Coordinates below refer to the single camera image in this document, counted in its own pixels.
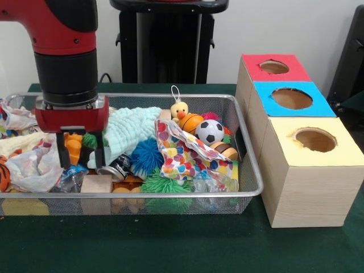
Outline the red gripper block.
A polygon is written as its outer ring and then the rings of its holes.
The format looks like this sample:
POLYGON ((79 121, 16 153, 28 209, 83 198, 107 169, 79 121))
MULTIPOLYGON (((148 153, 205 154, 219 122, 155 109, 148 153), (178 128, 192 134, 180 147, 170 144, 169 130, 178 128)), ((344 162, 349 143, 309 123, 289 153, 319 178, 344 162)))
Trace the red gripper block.
POLYGON ((104 142, 100 131, 106 129, 109 118, 109 99, 106 96, 98 96, 91 104, 72 107, 50 106, 46 104, 42 96, 37 96, 35 116, 42 131, 56 133, 57 150, 62 168, 67 169, 71 165, 62 132, 67 130, 84 130, 87 133, 93 133, 97 144, 94 150, 96 168, 105 166, 104 142))

